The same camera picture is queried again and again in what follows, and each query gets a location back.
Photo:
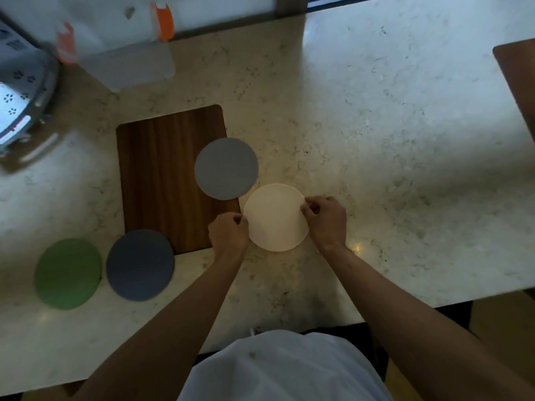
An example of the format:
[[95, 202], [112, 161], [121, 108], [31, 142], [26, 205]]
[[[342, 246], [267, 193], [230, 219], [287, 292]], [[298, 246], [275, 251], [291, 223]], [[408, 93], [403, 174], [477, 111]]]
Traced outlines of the person's right hand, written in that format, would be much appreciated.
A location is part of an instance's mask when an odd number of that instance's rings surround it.
[[347, 215], [340, 203], [337, 219], [306, 222], [311, 239], [322, 255], [346, 247]]

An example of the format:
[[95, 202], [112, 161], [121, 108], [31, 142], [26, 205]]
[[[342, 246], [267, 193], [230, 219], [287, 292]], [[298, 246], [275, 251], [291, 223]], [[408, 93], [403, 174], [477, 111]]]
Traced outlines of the person's left hand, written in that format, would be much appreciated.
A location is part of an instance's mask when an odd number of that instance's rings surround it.
[[222, 213], [209, 224], [208, 230], [215, 260], [229, 263], [243, 261], [250, 242], [249, 229], [230, 228], [226, 224], [226, 213]]

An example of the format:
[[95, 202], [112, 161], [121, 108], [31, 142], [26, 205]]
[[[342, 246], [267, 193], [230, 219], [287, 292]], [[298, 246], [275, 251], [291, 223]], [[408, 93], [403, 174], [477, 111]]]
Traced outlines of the white round coaster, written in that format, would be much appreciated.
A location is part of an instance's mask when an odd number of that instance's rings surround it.
[[301, 212], [304, 203], [304, 195], [290, 185], [271, 183], [258, 188], [244, 206], [251, 241], [271, 252], [300, 245], [309, 233]]

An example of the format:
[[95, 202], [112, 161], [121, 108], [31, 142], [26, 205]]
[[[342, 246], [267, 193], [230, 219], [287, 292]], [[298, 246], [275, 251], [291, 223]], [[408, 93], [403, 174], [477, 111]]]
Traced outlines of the person's right forearm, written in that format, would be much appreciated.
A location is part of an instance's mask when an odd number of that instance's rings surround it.
[[397, 368], [427, 401], [535, 401], [535, 388], [467, 330], [340, 243], [319, 246]]

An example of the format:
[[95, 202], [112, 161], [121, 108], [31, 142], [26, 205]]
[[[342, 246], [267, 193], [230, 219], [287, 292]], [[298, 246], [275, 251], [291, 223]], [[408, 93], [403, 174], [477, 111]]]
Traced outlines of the person's left forearm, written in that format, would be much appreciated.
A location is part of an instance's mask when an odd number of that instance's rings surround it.
[[212, 265], [118, 347], [71, 401], [177, 401], [244, 253], [217, 252]]

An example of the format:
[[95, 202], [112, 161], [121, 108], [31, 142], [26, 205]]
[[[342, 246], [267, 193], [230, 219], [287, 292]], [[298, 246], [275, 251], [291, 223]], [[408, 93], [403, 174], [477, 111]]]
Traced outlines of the grey round coaster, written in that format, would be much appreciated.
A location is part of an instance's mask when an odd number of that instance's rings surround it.
[[259, 163], [254, 150], [237, 138], [221, 138], [197, 155], [194, 175], [203, 193], [220, 201], [237, 199], [255, 185]]

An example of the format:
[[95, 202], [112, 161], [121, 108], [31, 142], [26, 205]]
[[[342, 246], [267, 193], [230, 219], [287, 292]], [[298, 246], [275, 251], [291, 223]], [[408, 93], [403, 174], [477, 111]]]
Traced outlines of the brown wooden placemat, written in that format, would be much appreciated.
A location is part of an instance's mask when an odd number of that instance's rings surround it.
[[195, 180], [198, 154], [227, 136], [222, 107], [123, 123], [116, 136], [125, 232], [160, 232], [175, 255], [211, 248], [209, 223], [240, 212], [237, 198], [213, 199]]

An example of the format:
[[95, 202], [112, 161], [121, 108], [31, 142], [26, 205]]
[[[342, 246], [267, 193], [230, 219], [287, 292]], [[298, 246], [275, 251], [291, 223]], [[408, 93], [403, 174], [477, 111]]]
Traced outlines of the blue round coaster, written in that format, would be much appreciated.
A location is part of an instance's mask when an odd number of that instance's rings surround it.
[[132, 302], [158, 296], [174, 272], [170, 242], [158, 231], [138, 229], [120, 237], [105, 262], [106, 278], [112, 290]]

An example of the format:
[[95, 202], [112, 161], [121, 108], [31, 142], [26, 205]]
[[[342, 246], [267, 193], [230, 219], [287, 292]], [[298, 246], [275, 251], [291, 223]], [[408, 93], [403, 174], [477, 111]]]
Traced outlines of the person's white shirt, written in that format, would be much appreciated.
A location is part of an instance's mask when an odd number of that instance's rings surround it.
[[271, 330], [238, 339], [194, 366], [177, 401], [393, 401], [348, 340]]

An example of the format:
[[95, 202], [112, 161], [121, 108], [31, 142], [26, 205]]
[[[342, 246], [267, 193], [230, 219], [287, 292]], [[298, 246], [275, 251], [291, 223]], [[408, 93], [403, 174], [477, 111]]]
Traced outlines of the green round coaster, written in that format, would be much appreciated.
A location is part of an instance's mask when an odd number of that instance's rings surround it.
[[39, 299], [57, 310], [72, 310], [95, 293], [102, 277], [102, 256], [93, 244], [67, 238], [39, 257], [34, 288]]

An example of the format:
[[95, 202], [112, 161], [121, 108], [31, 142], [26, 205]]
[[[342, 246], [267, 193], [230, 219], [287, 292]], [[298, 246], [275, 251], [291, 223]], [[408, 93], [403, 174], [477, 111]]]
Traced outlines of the clear plastic container orange clips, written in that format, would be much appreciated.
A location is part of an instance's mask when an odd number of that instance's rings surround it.
[[169, 79], [175, 24], [167, 0], [57, 0], [56, 49], [112, 92]]

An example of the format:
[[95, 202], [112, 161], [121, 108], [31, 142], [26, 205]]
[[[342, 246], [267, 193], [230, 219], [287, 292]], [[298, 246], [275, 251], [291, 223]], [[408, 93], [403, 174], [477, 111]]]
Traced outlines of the brown wooden board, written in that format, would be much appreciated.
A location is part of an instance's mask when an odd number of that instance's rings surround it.
[[535, 38], [495, 46], [493, 55], [535, 142]]

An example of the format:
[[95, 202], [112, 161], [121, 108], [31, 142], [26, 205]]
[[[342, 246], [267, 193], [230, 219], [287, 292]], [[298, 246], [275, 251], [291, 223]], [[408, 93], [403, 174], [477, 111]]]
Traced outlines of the silver patterned appliance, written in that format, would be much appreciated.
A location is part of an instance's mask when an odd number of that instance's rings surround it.
[[31, 139], [31, 128], [49, 119], [59, 61], [0, 19], [0, 158], [14, 143]]

